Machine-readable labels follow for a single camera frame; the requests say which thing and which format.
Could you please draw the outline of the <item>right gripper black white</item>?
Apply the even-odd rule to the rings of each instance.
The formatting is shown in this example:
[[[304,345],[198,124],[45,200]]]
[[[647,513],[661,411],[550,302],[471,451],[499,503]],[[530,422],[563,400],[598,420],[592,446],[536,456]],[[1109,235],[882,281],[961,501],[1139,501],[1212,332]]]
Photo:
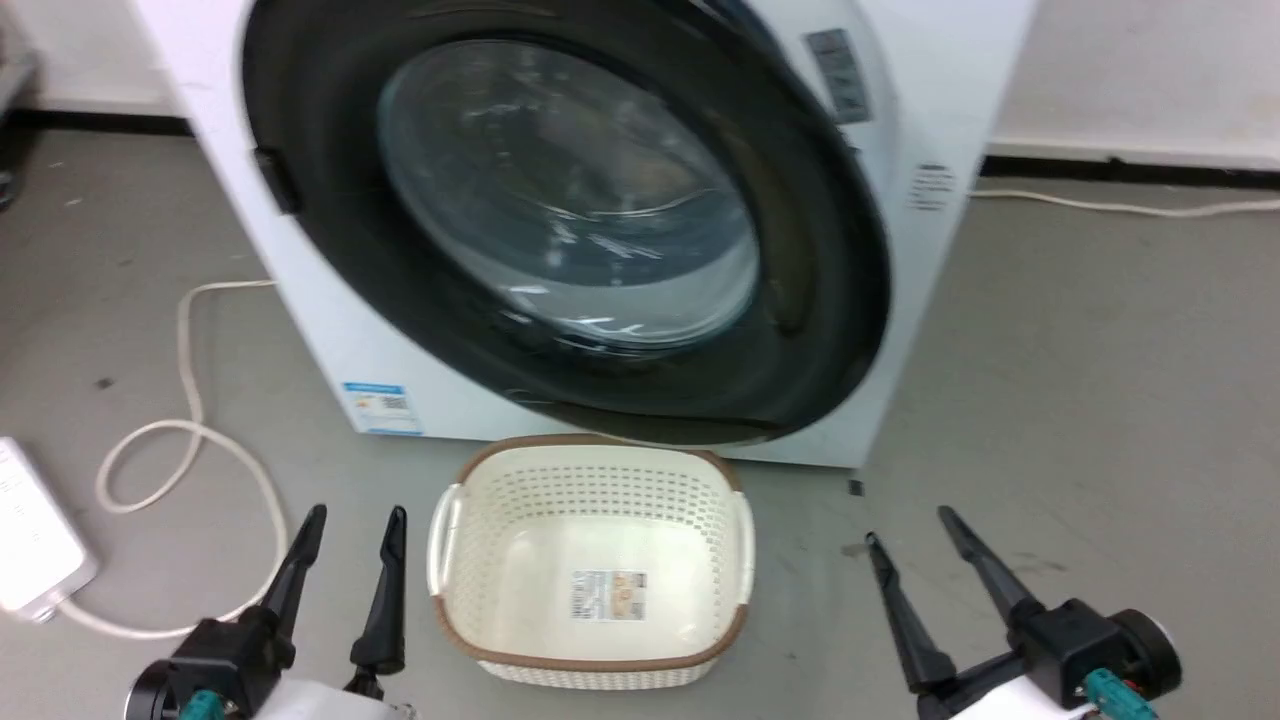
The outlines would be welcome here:
[[[1042,602],[951,506],[937,514],[1010,633],[1011,650],[960,671],[933,641],[906,597],[900,573],[876,533],[865,544],[918,720],[1107,720],[1088,703],[1085,676],[1101,667],[1155,702],[1184,680],[1166,628],[1135,609],[1105,616],[1080,600],[1042,611]]]

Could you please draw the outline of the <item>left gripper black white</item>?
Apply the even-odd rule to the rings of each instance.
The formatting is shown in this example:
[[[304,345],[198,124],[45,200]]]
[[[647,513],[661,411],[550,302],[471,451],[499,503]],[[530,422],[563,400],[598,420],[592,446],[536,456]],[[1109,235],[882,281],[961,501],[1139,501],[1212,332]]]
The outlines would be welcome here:
[[[264,597],[239,619],[204,619],[166,659],[148,665],[125,700],[125,720],[177,720],[197,691],[219,693],[228,720],[416,720],[407,706],[385,702],[365,679],[353,689],[288,680],[296,660],[293,630],[308,570],[316,562],[326,505],[306,514]],[[407,511],[394,506],[379,557],[381,573],[349,661],[364,674],[404,669]]]

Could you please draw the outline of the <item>white front-load washing machine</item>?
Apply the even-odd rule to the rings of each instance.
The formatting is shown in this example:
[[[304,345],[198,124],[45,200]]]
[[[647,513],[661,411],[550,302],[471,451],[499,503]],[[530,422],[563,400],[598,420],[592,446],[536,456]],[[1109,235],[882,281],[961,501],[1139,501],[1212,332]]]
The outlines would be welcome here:
[[[244,26],[256,0],[132,0],[177,100],[323,374],[403,386],[424,437],[503,439],[588,432],[730,457],[861,466],[881,430],[979,176],[1005,90],[1041,0],[694,0],[739,4],[820,104],[861,168],[890,246],[890,318],[867,377],[820,420],[737,445],[653,445],[588,430],[495,395],[410,342],[366,304],[287,215],[255,160],[242,87]],[[840,124],[804,35],[845,28],[872,119]],[[915,165],[952,168],[945,211],[906,205]]]

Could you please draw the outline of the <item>round black glass washer door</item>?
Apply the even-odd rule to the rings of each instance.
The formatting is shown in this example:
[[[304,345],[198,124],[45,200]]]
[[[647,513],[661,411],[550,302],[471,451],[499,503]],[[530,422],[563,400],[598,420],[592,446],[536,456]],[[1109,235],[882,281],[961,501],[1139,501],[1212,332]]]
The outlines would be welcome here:
[[[742,5],[256,0],[253,155],[410,342],[653,445],[781,438],[890,318],[869,183]]]

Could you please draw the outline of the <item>cream perforated laundry basket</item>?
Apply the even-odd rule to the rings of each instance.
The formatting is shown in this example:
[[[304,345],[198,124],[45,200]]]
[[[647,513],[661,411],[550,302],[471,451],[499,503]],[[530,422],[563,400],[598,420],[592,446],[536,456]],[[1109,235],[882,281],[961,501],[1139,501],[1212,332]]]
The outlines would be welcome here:
[[[494,676],[570,691],[704,678],[753,596],[753,510],[707,451],[594,434],[484,447],[436,502],[428,588],[444,635]],[[570,618],[575,570],[648,574],[646,620]]]

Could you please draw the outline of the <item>blue energy label sticker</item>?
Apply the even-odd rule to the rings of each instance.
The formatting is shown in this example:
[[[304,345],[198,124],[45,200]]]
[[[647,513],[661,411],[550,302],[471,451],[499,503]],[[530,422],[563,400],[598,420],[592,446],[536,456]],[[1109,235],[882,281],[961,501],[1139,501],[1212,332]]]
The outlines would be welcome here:
[[[347,382],[342,384],[340,393],[357,432],[374,436],[425,436],[403,386]]]

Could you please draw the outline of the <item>paper label inside basket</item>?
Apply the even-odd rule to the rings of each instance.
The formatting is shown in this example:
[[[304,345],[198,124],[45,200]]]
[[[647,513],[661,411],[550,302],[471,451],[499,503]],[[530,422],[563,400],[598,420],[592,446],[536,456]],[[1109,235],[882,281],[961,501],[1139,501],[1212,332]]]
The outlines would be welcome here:
[[[643,623],[648,587],[645,571],[575,570],[570,574],[570,618],[584,623]]]

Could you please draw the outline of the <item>white power strip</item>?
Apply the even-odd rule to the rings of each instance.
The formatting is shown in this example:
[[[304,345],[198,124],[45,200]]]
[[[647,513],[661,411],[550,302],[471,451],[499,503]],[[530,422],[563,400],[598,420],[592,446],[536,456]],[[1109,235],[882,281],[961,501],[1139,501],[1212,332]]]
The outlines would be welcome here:
[[[97,557],[23,448],[0,437],[0,610],[46,623],[97,571]]]

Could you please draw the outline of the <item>small grey text sticker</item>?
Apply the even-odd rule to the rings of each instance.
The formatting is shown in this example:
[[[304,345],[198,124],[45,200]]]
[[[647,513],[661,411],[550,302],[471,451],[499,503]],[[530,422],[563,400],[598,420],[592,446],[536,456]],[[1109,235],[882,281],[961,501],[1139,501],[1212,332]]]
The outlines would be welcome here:
[[[906,205],[914,211],[945,211],[957,192],[957,177],[951,167],[937,161],[915,165],[908,187]]]

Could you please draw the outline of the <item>grey instruction sticker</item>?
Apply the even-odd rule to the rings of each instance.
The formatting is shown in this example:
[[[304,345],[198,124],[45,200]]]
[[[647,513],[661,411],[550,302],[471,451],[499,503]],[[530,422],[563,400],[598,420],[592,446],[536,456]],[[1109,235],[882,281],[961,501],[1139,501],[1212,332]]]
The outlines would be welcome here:
[[[804,35],[804,41],[829,95],[836,122],[869,122],[870,92],[849,32],[845,28],[822,29]]]

